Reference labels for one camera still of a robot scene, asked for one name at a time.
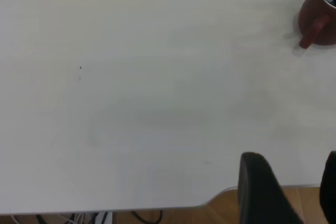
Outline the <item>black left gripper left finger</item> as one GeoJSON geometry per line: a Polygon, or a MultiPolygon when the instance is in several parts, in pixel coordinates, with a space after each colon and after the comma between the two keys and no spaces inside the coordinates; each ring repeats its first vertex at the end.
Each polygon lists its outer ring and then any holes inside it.
{"type": "Polygon", "coordinates": [[[238,179],[239,223],[303,223],[287,200],[267,160],[242,153],[238,179]]]}

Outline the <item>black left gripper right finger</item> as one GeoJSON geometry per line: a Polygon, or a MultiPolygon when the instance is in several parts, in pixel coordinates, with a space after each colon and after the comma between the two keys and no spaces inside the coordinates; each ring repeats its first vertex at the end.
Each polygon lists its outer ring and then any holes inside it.
{"type": "Polygon", "coordinates": [[[320,184],[320,206],[328,223],[335,223],[336,201],[336,157],[332,151],[325,163],[325,168],[320,184]]]}

